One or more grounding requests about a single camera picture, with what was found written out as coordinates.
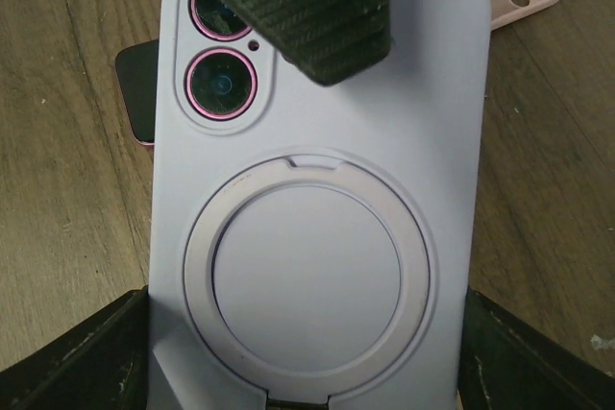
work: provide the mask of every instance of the ring stand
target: ring stand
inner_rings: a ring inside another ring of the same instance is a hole
[[[187,98],[220,46],[189,4],[162,0],[148,408],[453,410],[489,0],[390,0],[390,54],[333,86],[255,28],[225,122]]]

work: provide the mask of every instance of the phone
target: phone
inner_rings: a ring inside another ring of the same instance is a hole
[[[158,40],[139,43],[119,52],[115,74],[124,98],[126,114],[136,141],[154,145]]]

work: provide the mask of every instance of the dark phone screen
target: dark phone screen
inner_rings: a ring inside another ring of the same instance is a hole
[[[140,143],[153,144],[158,41],[151,40],[122,50],[115,58],[115,73],[133,135]]]

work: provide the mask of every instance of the wooden floor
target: wooden floor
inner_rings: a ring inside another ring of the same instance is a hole
[[[113,73],[160,0],[0,0],[0,369],[147,282],[152,154]],[[605,372],[615,350],[615,0],[493,35],[471,283]]]

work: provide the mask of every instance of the camera cutout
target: camera cutout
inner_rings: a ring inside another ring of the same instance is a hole
[[[201,53],[188,67],[185,92],[192,107],[215,121],[243,114],[257,94],[257,73],[242,54],[228,48]]]
[[[189,9],[197,29],[213,40],[237,40],[251,31],[221,0],[190,0]]]

